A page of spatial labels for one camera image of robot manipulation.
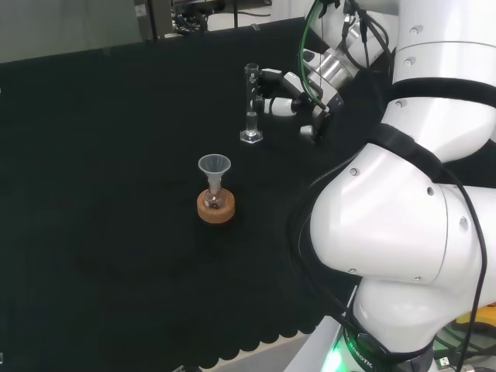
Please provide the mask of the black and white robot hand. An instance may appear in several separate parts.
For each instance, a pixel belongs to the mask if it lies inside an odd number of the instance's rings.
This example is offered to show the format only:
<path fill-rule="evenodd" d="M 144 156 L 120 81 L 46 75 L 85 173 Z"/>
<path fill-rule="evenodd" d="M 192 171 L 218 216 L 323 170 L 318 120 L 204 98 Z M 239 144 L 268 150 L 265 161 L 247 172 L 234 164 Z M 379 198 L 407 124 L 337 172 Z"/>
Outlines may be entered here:
<path fill-rule="evenodd" d="M 312 114 L 312 122 L 300 128 L 300 136 L 318 143 L 325 132 L 325 121 L 344 106 L 339 93 L 353 75 L 344 55 L 329 48 L 324 53 L 305 49 L 303 68 L 306 78 L 293 72 L 264 68 L 258 73 L 258 87 L 253 90 L 250 107 L 257 113 L 290 118 L 300 111 Z"/>

